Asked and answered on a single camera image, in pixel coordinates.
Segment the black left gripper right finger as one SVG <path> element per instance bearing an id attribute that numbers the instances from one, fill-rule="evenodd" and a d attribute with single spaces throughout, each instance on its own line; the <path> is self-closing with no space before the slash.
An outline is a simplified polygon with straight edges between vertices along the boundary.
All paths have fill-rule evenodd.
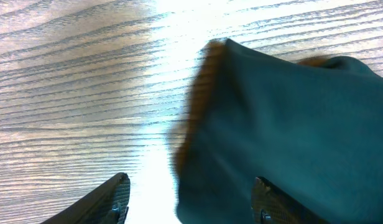
<path id="1" fill-rule="evenodd" d="M 257 177 L 251 205 L 259 224 L 328 224 L 264 177 Z"/>

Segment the black t-shirt with white logo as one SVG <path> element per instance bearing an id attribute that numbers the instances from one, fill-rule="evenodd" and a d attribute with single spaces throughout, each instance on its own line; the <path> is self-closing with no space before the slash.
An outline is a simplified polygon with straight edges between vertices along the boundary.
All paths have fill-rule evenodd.
<path id="1" fill-rule="evenodd" d="M 383 223 L 383 77 L 351 57 L 311 67 L 232 40 L 180 171 L 182 223 Z"/>

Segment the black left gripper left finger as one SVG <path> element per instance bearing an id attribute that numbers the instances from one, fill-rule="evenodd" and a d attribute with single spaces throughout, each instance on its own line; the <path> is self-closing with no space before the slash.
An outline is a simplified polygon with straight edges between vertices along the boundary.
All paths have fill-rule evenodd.
<path id="1" fill-rule="evenodd" d="M 129 210 L 130 179 L 120 172 L 43 224 L 124 224 Z"/>

